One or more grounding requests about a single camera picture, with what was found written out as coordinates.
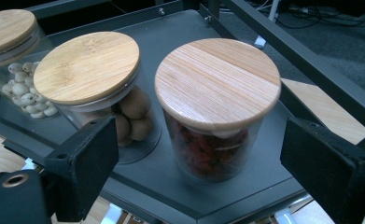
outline wooden surface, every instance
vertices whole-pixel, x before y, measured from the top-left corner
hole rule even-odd
[[[301,82],[282,80],[334,133],[357,144],[365,138],[365,127],[334,102],[319,87]]]
[[[53,103],[79,105],[122,87],[139,64],[139,48],[127,35],[99,32],[71,39],[35,70],[36,89]]]
[[[0,11],[0,51],[21,43],[36,28],[34,14],[27,10]]]
[[[296,92],[331,130],[353,143],[365,137],[365,128],[348,116],[318,87],[287,79],[283,79],[283,82]],[[20,170],[24,165],[23,159],[4,149],[2,142],[3,139],[0,138],[0,172]],[[101,223],[107,209],[108,202],[99,198],[91,209],[90,216],[83,223]]]
[[[155,91],[172,117],[203,131],[232,131],[275,104],[280,76],[273,61],[246,43],[211,38],[171,52],[156,73]]]

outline jar contents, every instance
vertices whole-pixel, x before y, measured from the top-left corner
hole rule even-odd
[[[9,80],[1,90],[10,102],[33,119],[43,119],[57,114],[58,110],[34,86],[34,72],[39,62],[12,63],[8,66]]]
[[[164,112],[171,142],[182,170],[202,180],[233,177],[246,161],[248,128],[219,138],[195,132]]]
[[[153,130],[150,98],[137,86],[112,106],[112,112],[116,115],[120,147],[127,147],[133,141],[147,139]]]

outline light wooden table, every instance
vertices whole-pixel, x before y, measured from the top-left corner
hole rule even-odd
[[[358,143],[365,137],[365,128],[331,100],[320,88],[287,79],[283,79],[283,82],[290,87],[333,132],[353,144]],[[4,139],[0,137],[0,172],[20,170],[24,165],[24,160],[4,149],[2,145],[3,140]],[[109,202],[102,198],[98,198],[91,209],[88,218],[83,223],[101,223],[101,220],[108,209],[108,205]],[[328,217],[323,217],[323,211],[317,211],[315,214],[318,213],[322,216],[320,218],[324,218],[324,220],[329,219]],[[310,223],[309,217],[306,217],[306,220],[306,223]]]

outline screw hole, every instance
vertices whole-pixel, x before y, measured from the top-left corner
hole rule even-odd
[[[10,178],[8,178],[2,186],[4,188],[13,188],[16,187],[22,183],[24,183],[28,179],[28,175],[22,174],[22,175],[14,175]]]

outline round lid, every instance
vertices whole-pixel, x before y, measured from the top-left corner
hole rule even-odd
[[[37,30],[36,18],[32,12],[23,9],[0,11],[1,61],[23,56],[31,51],[32,46],[38,43]]]
[[[34,85],[50,101],[80,105],[124,87],[139,64],[139,48],[116,32],[82,35],[61,44],[40,62]]]
[[[273,61],[246,43],[210,38],[188,43],[161,62],[155,91],[173,118],[204,131],[247,127],[278,99]]]

